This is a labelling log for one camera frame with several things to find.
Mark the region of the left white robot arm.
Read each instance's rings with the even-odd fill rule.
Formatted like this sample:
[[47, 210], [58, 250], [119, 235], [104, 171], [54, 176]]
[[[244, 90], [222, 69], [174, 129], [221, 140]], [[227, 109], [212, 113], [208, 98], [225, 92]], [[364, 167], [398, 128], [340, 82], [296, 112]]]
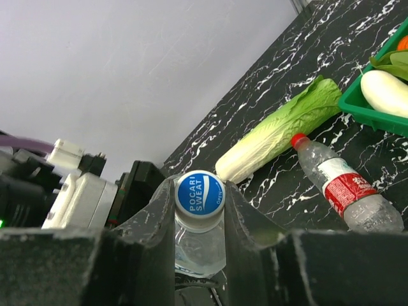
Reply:
[[1, 152], [1, 226], [114, 228], [141, 210], [165, 176], [135, 161], [114, 183], [101, 178], [104, 155], [86, 154], [65, 179], [43, 154]]

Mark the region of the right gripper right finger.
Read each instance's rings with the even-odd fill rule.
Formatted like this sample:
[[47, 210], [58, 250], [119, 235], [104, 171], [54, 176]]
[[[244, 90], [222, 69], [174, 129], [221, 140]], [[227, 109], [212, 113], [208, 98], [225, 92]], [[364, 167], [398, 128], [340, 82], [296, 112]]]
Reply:
[[405, 233], [285, 233], [235, 184], [225, 191], [230, 305], [407, 304]]

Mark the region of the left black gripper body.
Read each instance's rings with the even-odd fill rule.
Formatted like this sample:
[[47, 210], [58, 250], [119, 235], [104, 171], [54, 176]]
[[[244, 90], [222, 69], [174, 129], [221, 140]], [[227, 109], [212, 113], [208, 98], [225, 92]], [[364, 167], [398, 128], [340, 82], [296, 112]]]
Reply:
[[116, 228], [143, 209], [164, 179], [153, 163], [135, 161], [130, 172], [123, 173], [115, 182], [118, 190], [105, 227]]

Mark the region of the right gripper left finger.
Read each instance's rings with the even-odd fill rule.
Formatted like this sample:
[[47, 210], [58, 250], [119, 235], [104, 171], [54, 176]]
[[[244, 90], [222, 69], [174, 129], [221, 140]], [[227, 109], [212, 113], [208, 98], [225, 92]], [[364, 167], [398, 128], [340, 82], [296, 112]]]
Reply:
[[2, 305], [173, 305], [175, 186], [113, 230], [1, 230]]

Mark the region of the clear water bottle white cap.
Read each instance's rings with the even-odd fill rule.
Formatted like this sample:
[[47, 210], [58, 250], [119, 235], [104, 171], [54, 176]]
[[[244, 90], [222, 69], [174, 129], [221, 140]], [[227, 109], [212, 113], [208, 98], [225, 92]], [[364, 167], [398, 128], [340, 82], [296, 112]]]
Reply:
[[226, 266], [224, 184], [205, 170], [171, 179], [175, 183], [175, 271], [211, 278]]

